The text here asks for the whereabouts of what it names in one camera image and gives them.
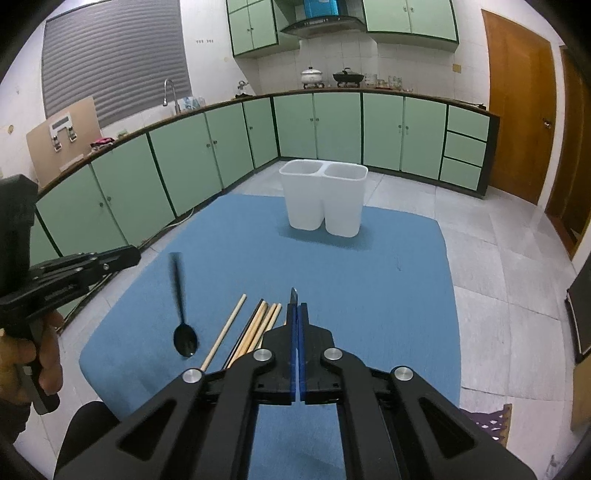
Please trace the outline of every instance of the blue mat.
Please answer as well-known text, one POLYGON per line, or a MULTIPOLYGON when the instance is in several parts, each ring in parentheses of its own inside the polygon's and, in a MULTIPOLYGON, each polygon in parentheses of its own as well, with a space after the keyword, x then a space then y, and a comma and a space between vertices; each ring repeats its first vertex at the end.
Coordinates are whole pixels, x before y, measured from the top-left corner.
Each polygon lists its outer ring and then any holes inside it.
MULTIPOLYGON (((119 417, 199 367, 242 293, 248 298, 209 368, 221 368, 258 300, 308 303, 310 322, 367 366, 415 369, 457 405, 460 339, 441 230, 434 220, 365 207, 359 235, 290 228, 283 198, 229 194, 187 228, 127 290, 80 356, 88 382, 119 417), (174 349, 178 316, 168 253, 183 253, 187 317, 201 347, 174 349)), ((280 321, 285 319, 282 310, 280 321)), ((335 406, 263 406, 250 478, 344 479, 335 406)))

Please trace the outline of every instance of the kitchen counter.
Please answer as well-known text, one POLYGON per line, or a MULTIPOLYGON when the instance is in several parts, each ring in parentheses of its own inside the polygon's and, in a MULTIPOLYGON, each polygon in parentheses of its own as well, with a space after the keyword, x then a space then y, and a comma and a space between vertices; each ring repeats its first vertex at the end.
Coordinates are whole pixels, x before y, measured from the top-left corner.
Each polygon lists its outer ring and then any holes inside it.
POLYGON ((299 93, 322 93, 322 92, 372 92, 372 93, 380 93, 383 95, 405 96, 405 97, 418 98, 418 99, 424 99, 424 100, 433 100, 436 102, 442 102, 442 103, 446 103, 449 105, 455 105, 455 106, 461 107, 463 109, 472 110, 474 112, 481 113, 482 115, 496 116, 493 113, 490 113, 486 110, 482 110, 482 109, 475 107, 469 103, 464 103, 464 102, 461 102, 461 101, 455 100, 455 99, 420 95, 418 93, 398 92, 395 90, 388 90, 388 89, 375 89, 375 88, 356 88, 356 87, 352 87, 352 88, 330 87, 330 88, 322 88, 322 89, 313 89, 312 88, 312 89, 290 90, 288 92, 281 92, 281 93, 267 93, 264 95, 255 95, 255 96, 234 98, 234 99, 228 100, 226 102, 214 103, 212 105, 207 105, 207 106, 197 109, 197 110, 190 110, 190 111, 187 111, 184 113, 180 113, 178 115, 171 116, 169 118, 165 118, 165 119, 160 120, 156 123, 148 125, 147 127, 140 128, 139 130, 136 130, 136 131, 124 136, 123 138, 121 138, 119 140, 115 140, 115 142, 112 145, 105 147, 99 151, 92 152, 89 155, 87 155, 85 158, 83 158, 82 160, 72 164, 70 167, 68 167, 66 170, 64 170, 61 173, 61 175, 59 175, 54 180, 49 182, 49 184, 47 184, 45 187, 40 188, 39 189, 39 197, 40 198, 43 197, 47 192, 49 192, 52 188, 54 188, 56 185, 58 185, 64 179, 68 178, 74 172, 80 170, 82 167, 84 167, 85 165, 88 165, 93 160, 99 158, 100 156, 104 155, 105 153, 110 152, 111 150, 117 148, 118 146, 120 146, 124 143, 127 143, 128 141, 133 140, 136 137, 140 137, 141 135, 144 135, 147 132, 155 130, 159 127, 163 127, 164 125, 168 125, 170 123, 176 122, 176 121, 181 120, 183 118, 188 118, 193 115, 198 115, 200 113, 207 112, 209 110, 213 110, 213 109, 216 109, 219 107, 231 105, 233 103, 239 103, 239 102, 244 102, 244 101, 258 99, 258 98, 277 97, 277 96, 284 96, 284 95, 296 95, 299 93))

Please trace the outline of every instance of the metal screw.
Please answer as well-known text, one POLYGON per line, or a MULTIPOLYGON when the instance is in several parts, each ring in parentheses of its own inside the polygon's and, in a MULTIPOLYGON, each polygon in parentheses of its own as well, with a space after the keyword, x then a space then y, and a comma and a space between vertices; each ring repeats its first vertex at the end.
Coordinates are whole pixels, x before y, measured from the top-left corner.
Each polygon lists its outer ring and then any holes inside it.
POLYGON ((267 350, 266 348, 259 348, 258 350, 255 350, 252 356, 255 360, 259 362, 266 362, 273 356, 273 354, 270 350, 267 350))
POLYGON ((201 380, 202 376, 203 374, 201 373, 201 370, 189 368, 189 370, 185 370, 183 372, 183 381, 185 383, 197 383, 199 380, 201 380))
POLYGON ((409 367, 398 367, 394 370, 394 376, 398 378, 401 382, 407 382, 413 377, 414 373, 409 367))
POLYGON ((338 360, 343 356, 343 352, 341 352, 338 348, 331 347, 324 351, 324 356, 328 360, 338 360))

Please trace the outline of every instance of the window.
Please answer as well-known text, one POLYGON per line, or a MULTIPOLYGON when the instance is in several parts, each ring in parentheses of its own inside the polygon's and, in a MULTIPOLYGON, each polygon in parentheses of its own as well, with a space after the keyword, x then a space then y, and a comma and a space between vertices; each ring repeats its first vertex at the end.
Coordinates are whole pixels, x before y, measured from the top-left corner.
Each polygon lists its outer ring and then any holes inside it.
POLYGON ((48 118, 94 97, 105 127, 163 101, 164 79, 191 95, 179 0, 107 0, 47 21, 41 85, 48 118))

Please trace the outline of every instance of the white pot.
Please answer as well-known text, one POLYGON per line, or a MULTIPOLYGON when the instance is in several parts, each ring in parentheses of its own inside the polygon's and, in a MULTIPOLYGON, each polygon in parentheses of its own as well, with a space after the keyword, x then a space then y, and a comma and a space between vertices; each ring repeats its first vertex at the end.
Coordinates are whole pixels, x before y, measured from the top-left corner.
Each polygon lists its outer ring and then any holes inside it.
POLYGON ((302 83, 322 83, 322 72, 309 67, 301 73, 302 83))

